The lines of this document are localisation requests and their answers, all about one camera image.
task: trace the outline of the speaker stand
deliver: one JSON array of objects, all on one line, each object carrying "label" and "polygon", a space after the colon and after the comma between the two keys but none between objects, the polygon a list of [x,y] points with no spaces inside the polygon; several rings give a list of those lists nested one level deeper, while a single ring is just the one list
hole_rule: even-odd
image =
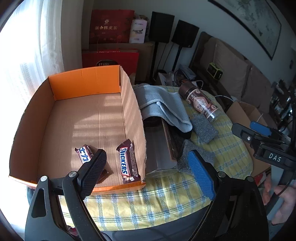
[{"label": "speaker stand", "polygon": [[181,50],[182,50],[182,47],[179,45],[178,52],[177,52],[177,55],[176,55],[176,58],[175,58],[175,62],[174,62],[173,68],[172,68],[173,72],[175,71],[175,68],[176,68],[176,65],[177,65]]},{"label": "speaker stand", "polygon": [[154,51],[153,51],[153,57],[152,57],[152,63],[151,63],[151,69],[150,69],[149,80],[150,80],[152,83],[154,83],[153,72],[154,72],[154,65],[155,65],[155,59],[156,59],[156,54],[157,54],[158,44],[159,44],[159,42],[155,42],[155,45],[154,45]]}]

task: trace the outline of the candy bar wrapper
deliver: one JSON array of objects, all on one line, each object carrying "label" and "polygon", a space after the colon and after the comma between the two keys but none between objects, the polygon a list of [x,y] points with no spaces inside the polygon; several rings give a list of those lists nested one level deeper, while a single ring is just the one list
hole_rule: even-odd
[{"label": "candy bar wrapper", "polygon": [[109,172],[106,169],[104,169],[102,171],[101,175],[99,176],[99,179],[96,183],[97,184],[101,183],[102,181],[104,181],[108,177],[108,175],[109,175]]},{"label": "candy bar wrapper", "polygon": [[134,142],[130,139],[121,143],[116,150],[119,152],[121,176],[123,183],[132,183],[141,180],[138,172],[137,161],[135,157]]},{"label": "candy bar wrapper", "polygon": [[79,149],[75,148],[75,151],[78,153],[82,164],[85,163],[85,162],[90,161],[91,158],[94,156],[94,154],[92,153],[90,147],[87,144],[84,144]]}]

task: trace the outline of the screw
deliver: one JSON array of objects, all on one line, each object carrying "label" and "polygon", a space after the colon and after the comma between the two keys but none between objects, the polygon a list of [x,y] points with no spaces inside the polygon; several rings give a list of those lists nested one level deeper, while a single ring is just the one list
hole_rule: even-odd
[{"label": "screw", "polygon": [[248,176],[248,177],[247,177],[247,180],[248,180],[249,182],[254,182],[254,178],[252,178],[251,176]]},{"label": "screw", "polygon": [[75,177],[77,175],[77,172],[72,171],[69,173],[69,177]]},{"label": "screw", "polygon": [[44,181],[46,181],[46,179],[47,179],[47,176],[42,176],[42,177],[40,178],[40,181],[44,182]]},{"label": "screw", "polygon": [[225,172],[218,172],[218,176],[224,178],[226,177],[226,174]]}]

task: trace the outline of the white curtain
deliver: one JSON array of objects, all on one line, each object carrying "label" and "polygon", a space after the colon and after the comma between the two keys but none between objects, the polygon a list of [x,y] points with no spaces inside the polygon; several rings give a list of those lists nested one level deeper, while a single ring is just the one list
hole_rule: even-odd
[{"label": "white curtain", "polygon": [[47,76],[64,71],[61,0],[25,0],[0,32],[0,78],[27,104]]},{"label": "white curtain", "polygon": [[32,95],[47,76],[64,71],[62,4],[75,1],[83,3],[24,0],[0,32],[0,146],[4,149],[0,158],[0,209],[21,236],[29,205],[26,186],[8,178],[10,150]]}]

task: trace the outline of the brown cardboard box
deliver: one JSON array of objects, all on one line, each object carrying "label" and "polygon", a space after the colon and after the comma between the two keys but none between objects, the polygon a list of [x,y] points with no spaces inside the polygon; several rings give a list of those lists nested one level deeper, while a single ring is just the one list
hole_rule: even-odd
[{"label": "brown cardboard box", "polygon": [[143,44],[129,44],[129,43],[109,43],[109,44],[90,44],[89,50],[131,50],[137,49],[139,52],[138,67],[135,81],[149,81],[151,62],[154,51],[154,42],[145,42]]},{"label": "brown cardboard box", "polygon": [[[258,123],[267,126],[263,117],[260,117],[261,114],[255,106],[247,104],[245,102],[235,101],[231,107],[226,112],[228,117],[231,119],[232,123],[239,123],[247,128],[250,128],[251,121],[257,121]],[[248,149],[250,156],[253,160],[253,172],[252,177],[257,176],[263,171],[267,170],[271,165],[260,161],[253,157],[254,150],[250,147],[250,144],[244,142],[246,148]]]},{"label": "brown cardboard box", "polygon": [[[117,146],[129,138],[141,181],[123,184]],[[146,140],[141,112],[127,74],[119,65],[49,76],[28,104],[10,154],[10,177],[36,187],[39,178],[66,176],[82,165],[74,148],[90,145],[107,153],[111,174],[93,193],[110,194],[145,186]]]}]

